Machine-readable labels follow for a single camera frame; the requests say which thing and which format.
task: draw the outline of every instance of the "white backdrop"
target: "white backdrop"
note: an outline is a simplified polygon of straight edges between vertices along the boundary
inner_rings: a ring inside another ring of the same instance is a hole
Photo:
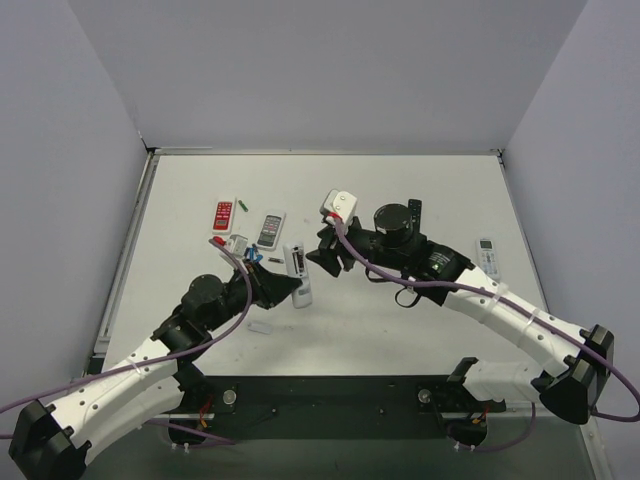
[[[82,372],[146,152],[64,0],[0,2],[0,45],[4,405]],[[0,478],[20,478],[7,450]]]
[[[509,143],[506,173],[552,312],[616,335],[640,385],[640,3],[592,0]],[[633,415],[612,380],[602,411]],[[620,480],[638,478],[638,424],[600,421]]]
[[[585,0],[69,0],[153,147],[506,146]]]

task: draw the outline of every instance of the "red remote control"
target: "red remote control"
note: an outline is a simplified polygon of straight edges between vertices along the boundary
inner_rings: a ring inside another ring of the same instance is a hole
[[[236,208],[236,200],[220,200],[216,206],[216,216],[213,220],[213,231],[225,234],[231,231],[231,222]]]

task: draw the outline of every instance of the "black mounting plate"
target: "black mounting plate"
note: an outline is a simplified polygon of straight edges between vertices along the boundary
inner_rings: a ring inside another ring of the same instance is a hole
[[[428,439],[445,436],[440,413],[504,412],[504,402],[478,402],[449,375],[427,376],[224,376],[207,377],[205,388],[188,392],[174,413],[197,413],[214,396],[210,432],[234,440]],[[430,392],[423,403],[418,393]],[[223,402],[236,392],[232,405]],[[197,420],[172,420],[195,427]],[[176,443],[202,440],[170,431]]]

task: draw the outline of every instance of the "white remote control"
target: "white remote control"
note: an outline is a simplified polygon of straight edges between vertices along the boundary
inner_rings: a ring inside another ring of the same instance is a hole
[[[284,263],[287,267],[287,275],[302,280],[302,285],[291,294],[293,308],[304,308],[311,305],[311,282],[307,271],[307,260],[304,258],[304,246],[301,240],[286,243],[282,247]]]
[[[476,241],[478,252],[478,263],[480,268],[492,279],[500,280],[500,269],[498,268],[498,253],[496,244],[490,238],[479,238]]]
[[[261,250],[273,251],[276,249],[280,232],[282,232],[284,217],[286,216],[286,213],[282,210],[267,211],[256,242]]]

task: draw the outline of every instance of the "cable tie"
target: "cable tie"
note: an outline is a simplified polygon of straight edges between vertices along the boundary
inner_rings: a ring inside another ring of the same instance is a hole
[[[505,293],[509,291],[509,286],[506,283],[499,283],[498,288],[496,289],[495,294],[489,300],[489,303],[486,307],[484,307],[484,315],[478,320],[478,323],[484,325],[484,321],[486,318],[491,315],[491,312],[496,307],[500,299],[504,296]]]
[[[522,343],[522,339],[527,334],[527,329],[533,324],[533,319],[536,318],[539,313],[540,313],[540,309],[539,308],[534,308],[533,309],[533,312],[531,312],[531,315],[529,316],[529,321],[527,322],[527,324],[522,329],[522,333],[520,333],[520,338],[518,339],[518,342],[516,343],[516,347],[520,348],[520,344]]]
[[[130,357],[125,358],[125,360],[127,361],[127,363],[133,365],[133,368],[135,369],[136,373],[140,376],[142,376],[142,370],[140,370],[140,367],[138,366],[138,364],[136,362],[134,362],[133,360],[131,360]]]

